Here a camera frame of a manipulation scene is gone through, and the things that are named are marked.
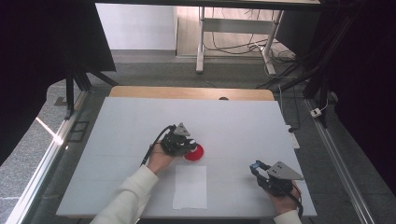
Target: white tabletop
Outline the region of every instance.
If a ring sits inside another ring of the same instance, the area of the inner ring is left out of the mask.
[[[249,165],[283,161],[304,175],[277,102],[108,97],[57,215],[94,217],[138,169],[160,131],[180,122],[205,155],[196,164],[174,161],[160,175],[142,217],[273,217],[275,209]],[[173,209],[177,165],[206,166],[207,209]],[[304,215],[315,216],[305,182],[297,185]]]

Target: red disk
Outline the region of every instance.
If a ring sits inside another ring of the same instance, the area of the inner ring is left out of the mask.
[[[188,162],[198,162],[203,156],[204,148],[197,144],[197,148],[185,155],[184,159]]]

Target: robotic arm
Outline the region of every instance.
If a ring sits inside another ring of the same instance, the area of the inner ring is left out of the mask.
[[[262,161],[256,161],[251,164],[249,168],[251,173],[257,177],[257,183],[259,186],[265,191],[274,197],[286,196],[295,201],[299,207],[298,215],[300,218],[302,217],[304,211],[303,205],[301,201],[291,194],[293,188],[295,188],[291,180],[304,180],[302,175],[299,175],[282,161],[278,161],[273,166],[269,166]],[[258,168],[263,169],[268,174],[268,178],[261,175]]]
[[[152,149],[154,149],[154,145],[158,143],[160,137],[169,130],[169,133],[166,133],[161,140],[161,146],[163,147],[163,151],[170,156],[183,156],[193,151],[197,147],[197,143],[194,139],[187,138],[190,136],[189,131],[184,127],[183,123],[179,123],[177,126],[169,125],[158,135],[155,141],[152,143],[148,152],[146,153],[145,158],[143,159],[140,165],[146,164],[149,159],[149,155],[151,154]]]

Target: sheet of paper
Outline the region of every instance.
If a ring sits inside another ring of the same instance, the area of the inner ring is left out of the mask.
[[[206,166],[177,166],[174,209],[206,209]]]

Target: metal stand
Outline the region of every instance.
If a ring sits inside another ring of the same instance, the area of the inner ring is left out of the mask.
[[[61,53],[65,58],[65,63],[68,68],[66,71],[66,100],[67,100],[67,110],[65,119],[68,120],[73,116],[75,111],[74,108],[74,80],[78,84],[78,87],[81,91],[88,91],[91,88],[91,82],[87,77],[86,71],[92,73],[94,76],[102,79],[104,82],[110,84],[111,86],[119,85],[116,81],[111,78],[105,76],[104,74],[95,71],[84,64],[78,64],[72,54],[70,53],[69,48],[65,44],[65,40],[61,32],[59,31],[58,26],[53,22],[50,13],[46,14],[47,19],[49,21],[50,29],[53,31],[53,38],[57,41],[58,46],[61,48]]]
[[[247,21],[231,19],[205,18],[205,8],[200,7],[200,39],[197,52],[196,73],[204,72],[204,32],[236,33],[236,34],[256,34],[268,35],[265,48],[261,48],[262,57],[268,74],[276,74],[271,62],[270,50],[273,43],[277,27],[283,11],[279,11],[274,21]]]

